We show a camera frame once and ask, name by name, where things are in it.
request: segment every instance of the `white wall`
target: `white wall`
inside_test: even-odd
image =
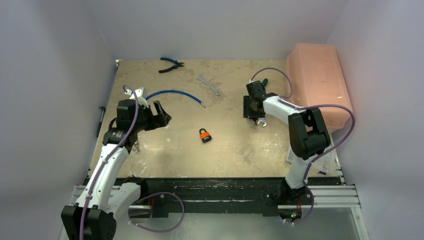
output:
[[[350,0],[327,41],[357,117],[338,154],[376,240],[424,236],[423,13],[422,0]]]
[[[57,239],[115,63],[81,0],[0,7],[1,239]]]
[[[117,59],[281,59],[325,43],[347,0],[87,0]]]

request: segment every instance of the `pliers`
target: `pliers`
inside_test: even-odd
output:
[[[178,62],[177,60],[174,60],[174,59],[171,59],[171,58],[161,57],[160,60],[162,60],[162,61],[168,61],[168,62],[171,62],[171,63],[174,64],[170,68],[159,70],[159,73],[160,74],[167,73],[167,72],[169,72],[169,71],[171,71],[173,69],[177,69],[178,67],[184,67],[184,62]]]

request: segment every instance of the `padlock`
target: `padlock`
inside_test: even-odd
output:
[[[206,131],[206,129],[200,128],[199,133],[200,133],[201,141],[203,143],[206,143],[206,142],[209,142],[210,140],[212,140],[211,135],[209,134],[209,132]]]

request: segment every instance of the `blue hose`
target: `blue hose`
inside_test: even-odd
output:
[[[206,106],[203,104],[203,102],[200,101],[200,99],[198,99],[197,97],[195,97],[195,96],[193,96],[193,95],[191,95],[191,94],[189,94],[189,93],[187,93],[185,91],[178,91],[178,90],[162,90],[162,91],[157,91],[155,93],[152,93],[152,94],[148,95],[146,97],[146,100],[148,100],[149,98],[154,97],[156,95],[164,94],[164,93],[177,93],[177,94],[186,95],[186,96],[188,96],[188,97],[196,100],[196,102],[198,102],[200,105],[202,105],[204,108],[206,108]]]

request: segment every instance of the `pink plastic container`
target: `pink plastic container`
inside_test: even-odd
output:
[[[290,101],[301,107],[339,104],[352,109],[336,48],[327,44],[298,43],[287,57],[293,82]],[[350,115],[335,107],[320,108],[329,132],[343,128]]]

